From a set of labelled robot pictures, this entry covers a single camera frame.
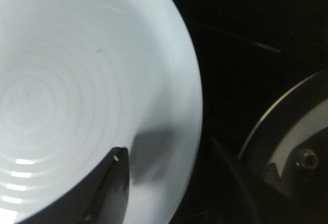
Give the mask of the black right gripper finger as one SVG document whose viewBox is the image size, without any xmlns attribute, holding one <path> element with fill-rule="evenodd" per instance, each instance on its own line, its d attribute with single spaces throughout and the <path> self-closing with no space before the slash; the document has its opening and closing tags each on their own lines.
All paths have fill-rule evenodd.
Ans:
<svg viewBox="0 0 328 224">
<path fill-rule="evenodd" d="M 123 223 L 129 184 L 126 147 L 43 159 L 15 223 Z"/>
</svg>

